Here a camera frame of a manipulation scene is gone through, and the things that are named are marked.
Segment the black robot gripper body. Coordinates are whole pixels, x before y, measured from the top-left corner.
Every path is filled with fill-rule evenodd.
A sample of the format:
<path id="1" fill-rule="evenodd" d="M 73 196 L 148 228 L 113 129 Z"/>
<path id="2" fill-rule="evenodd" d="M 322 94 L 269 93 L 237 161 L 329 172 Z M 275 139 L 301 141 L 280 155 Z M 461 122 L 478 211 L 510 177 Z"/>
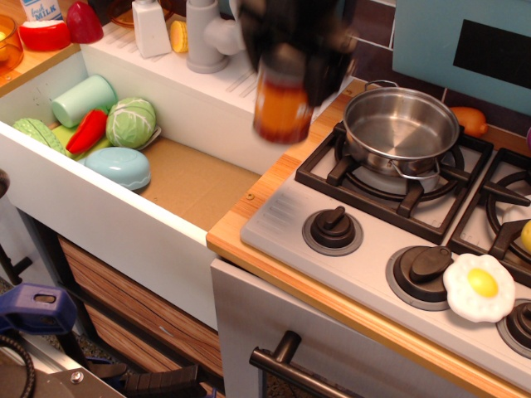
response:
<path id="1" fill-rule="evenodd" d="M 268 39 L 272 49 L 286 43 L 305 54 L 321 49 L 348 54 L 354 31 L 337 13 L 337 1 L 240 1 L 238 17 L 245 39 Z"/>

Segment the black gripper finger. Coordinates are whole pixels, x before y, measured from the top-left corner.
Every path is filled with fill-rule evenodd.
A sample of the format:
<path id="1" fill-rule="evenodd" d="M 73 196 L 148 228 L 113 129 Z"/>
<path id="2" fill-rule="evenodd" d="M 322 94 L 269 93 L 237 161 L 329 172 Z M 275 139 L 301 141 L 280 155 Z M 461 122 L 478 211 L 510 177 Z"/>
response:
<path id="1" fill-rule="evenodd" d="M 336 51 L 318 52 L 307 56 L 304 90 L 310 107 L 320 106 L 337 92 L 348 74 L 351 55 Z"/>
<path id="2" fill-rule="evenodd" d="M 259 70 L 262 54 L 269 48 L 268 39 L 245 39 L 246 53 L 255 72 Z"/>

